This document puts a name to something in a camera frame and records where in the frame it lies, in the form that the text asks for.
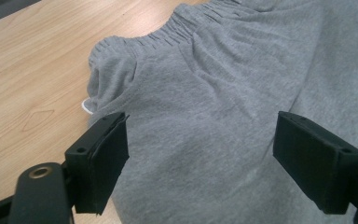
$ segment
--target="clothing item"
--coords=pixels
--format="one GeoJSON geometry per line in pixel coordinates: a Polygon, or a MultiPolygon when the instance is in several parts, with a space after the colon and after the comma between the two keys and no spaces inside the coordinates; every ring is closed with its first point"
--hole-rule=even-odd
{"type": "Polygon", "coordinates": [[[358,1],[180,5],[89,57],[89,124],[124,111],[123,223],[352,223],[319,211],[272,157],[278,111],[358,147],[358,1]]]}

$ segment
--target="table surface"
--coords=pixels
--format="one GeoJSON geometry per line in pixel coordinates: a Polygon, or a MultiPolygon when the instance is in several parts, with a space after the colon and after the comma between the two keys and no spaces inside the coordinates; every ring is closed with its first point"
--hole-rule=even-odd
{"type": "MultiPolygon", "coordinates": [[[[38,163],[63,162],[87,130],[88,57],[104,37],[157,30],[180,3],[206,0],[42,0],[0,20],[0,200],[38,163]]],[[[76,223],[120,223],[112,202],[101,217],[76,223]]]]}

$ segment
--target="gray fabric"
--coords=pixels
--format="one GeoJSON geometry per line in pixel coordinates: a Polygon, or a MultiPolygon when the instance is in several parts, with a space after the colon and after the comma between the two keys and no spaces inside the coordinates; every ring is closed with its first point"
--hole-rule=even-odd
{"type": "Polygon", "coordinates": [[[125,111],[123,223],[351,223],[272,157],[279,110],[358,147],[358,1],[180,5],[158,31],[89,57],[89,124],[125,111]]]}

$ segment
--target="wooden table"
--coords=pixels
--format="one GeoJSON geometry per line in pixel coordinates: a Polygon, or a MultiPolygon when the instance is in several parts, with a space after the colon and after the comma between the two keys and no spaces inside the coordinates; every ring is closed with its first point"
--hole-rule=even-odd
{"type": "MultiPolygon", "coordinates": [[[[42,0],[0,20],[0,200],[18,176],[63,152],[87,130],[88,57],[110,35],[158,29],[180,3],[206,0],[42,0]]],[[[101,217],[76,223],[120,223],[113,203],[101,217]]]]}

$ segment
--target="wood grain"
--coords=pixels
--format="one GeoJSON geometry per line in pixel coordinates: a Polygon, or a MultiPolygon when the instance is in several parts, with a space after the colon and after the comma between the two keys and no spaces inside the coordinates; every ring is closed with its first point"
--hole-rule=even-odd
{"type": "MultiPolygon", "coordinates": [[[[157,30],[180,3],[205,0],[42,0],[0,20],[0,200],[13,194],[22,171],[63,162],[87,130],[92,47],[104,37],[157,30]]],[[[113,203],[101,217],[76,223],[120,223],[113,203]]]]}

